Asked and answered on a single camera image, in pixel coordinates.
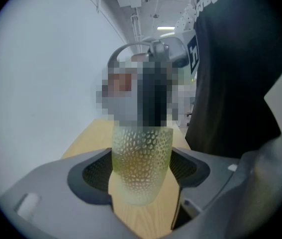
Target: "white cable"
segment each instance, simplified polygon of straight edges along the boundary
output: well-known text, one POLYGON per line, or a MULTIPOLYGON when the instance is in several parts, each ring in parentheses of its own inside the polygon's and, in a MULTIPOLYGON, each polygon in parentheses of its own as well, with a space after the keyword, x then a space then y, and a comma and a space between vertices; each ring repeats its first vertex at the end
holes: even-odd
POLYGON ((100 8, 101 8, 101 0, 99 0, 98 3, 97 3, 97 7, 96 7, 97 13, 99 13, 100 8))
POLYGON ((153 27, 154 27, 154 20, 155 20, 154 16, 155 16, 156 11, 157 11, 158 3, 159 3, 159 0, 156 0, 155 10, 154 10, 154 14, 153 14, 152 30, 151 30, 152 31, 152 35, 153 35, 153 32, 154 32, 154 29, 153 29, 153 27))
MULTIPOLYGON (((136 27, 135 27, 135 25, 134 25, 134 20, 133 20, 134 17, 137 17, 137 15, 132 15, 132 16, 131 16, 131 23, 132 23, 132 28, 133 28, 133 33, 134 33, 135 41, 138 42, 139 40, 138 40, 138 37, 137 37, 136 27)), ((136 48, 137 48, 137 52, 138 52, 138 53, 141 53, 141 52, 140 52, 139 45, 137 45, 136 48)))
POLYGON ((139 14, 139 10, 137 8, 135 8, 136 11, 136 15, 137 15, 137 23, 138 23, 138 27, 139 27, 139 38, 138 41, 140 42, 142 40, 142 30, 141 30, 141 18, 140 18, 140 14, 139 14))

